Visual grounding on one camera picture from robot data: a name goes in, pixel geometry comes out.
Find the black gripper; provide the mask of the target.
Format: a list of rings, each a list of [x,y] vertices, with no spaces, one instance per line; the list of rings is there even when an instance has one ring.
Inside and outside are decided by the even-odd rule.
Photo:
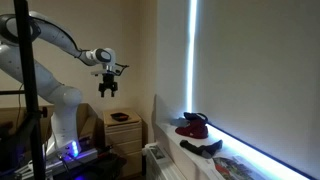
[[[115,91],[118,90],[118,84],[114,81],[112,74],[104,74],[103,82],[99,84],[99,91],[102,98],[104,98],[104,92],[109,89],[111,91],[111,97],[115,97]]]

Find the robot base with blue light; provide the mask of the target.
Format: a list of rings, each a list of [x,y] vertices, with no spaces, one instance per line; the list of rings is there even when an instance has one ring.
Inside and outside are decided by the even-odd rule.
[[[97,156],[98,151],[95,148],[81,151],[79,143],[75,140],[61,148],[53,142],[46,147],[45,151],[45,177],[50,178],[85,165],[95,160]],[[34,180],[34,172],[33,162],[29,161],[25,166],[16,170],[14,175],[20,180]]]

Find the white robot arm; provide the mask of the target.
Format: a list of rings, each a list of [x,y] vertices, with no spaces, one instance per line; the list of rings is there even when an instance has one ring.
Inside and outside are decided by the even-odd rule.
[[[69,31],[55,24],[48,17],[31,11],[29,13],[31,39],[40,38],[64,52],[81,60],[87,66],[101,64],[103,69],[93,75],[113,75],[112,67],[116,64],[115,51],[110,48],[81,50],[77,47]],[[23,82],[22,66],[19,52],[16,16],[0,16],[0,68],[19,82]],[[53,74],[43,65],[34,61],[37,94],[54,105],[51,116],[52,135],[48,140],[46,155],[51,157],[58,153],[74,157],[81,152],[77,135],[76,114],[82,100],[81,92],[73,87],[58,82]]]

